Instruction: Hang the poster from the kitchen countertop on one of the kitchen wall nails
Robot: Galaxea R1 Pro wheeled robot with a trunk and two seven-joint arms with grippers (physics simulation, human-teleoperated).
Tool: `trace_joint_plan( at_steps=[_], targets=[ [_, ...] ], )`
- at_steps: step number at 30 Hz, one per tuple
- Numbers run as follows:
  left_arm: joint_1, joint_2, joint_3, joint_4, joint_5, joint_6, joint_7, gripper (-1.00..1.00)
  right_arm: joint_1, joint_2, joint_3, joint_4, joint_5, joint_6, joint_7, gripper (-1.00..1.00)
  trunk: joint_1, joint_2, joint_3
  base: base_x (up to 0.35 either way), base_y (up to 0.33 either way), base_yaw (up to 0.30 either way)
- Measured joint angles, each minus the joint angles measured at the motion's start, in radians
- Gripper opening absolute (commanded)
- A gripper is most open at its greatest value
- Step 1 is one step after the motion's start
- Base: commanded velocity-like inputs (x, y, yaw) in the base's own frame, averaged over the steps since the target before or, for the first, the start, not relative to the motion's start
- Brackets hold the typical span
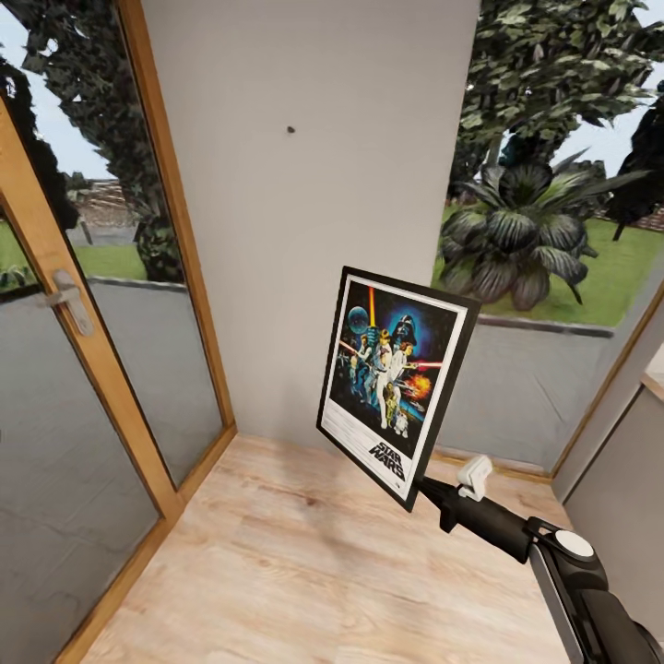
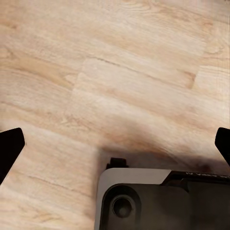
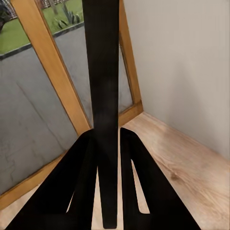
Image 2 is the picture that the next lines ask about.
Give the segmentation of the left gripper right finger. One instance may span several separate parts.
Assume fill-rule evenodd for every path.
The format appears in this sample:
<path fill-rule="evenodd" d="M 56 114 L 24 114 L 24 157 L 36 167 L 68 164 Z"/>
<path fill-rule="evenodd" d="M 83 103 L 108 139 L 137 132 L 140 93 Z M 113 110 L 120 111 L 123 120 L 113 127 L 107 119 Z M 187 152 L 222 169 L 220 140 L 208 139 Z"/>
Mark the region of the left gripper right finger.
<path fill-rule="evenodd" d="M 218 128 L 215 145 L 230 166 L 230 129 Z"/>

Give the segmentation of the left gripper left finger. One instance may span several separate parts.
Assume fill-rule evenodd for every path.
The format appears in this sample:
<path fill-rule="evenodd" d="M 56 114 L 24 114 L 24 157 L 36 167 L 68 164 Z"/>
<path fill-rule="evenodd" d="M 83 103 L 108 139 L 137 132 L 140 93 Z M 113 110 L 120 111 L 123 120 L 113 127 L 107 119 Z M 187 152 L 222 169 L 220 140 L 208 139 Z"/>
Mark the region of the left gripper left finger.
<path fill-rule="evenodd" d="M 0 185 L 24 146 L 24 135 L 20 127 L 0 133 Z"/>

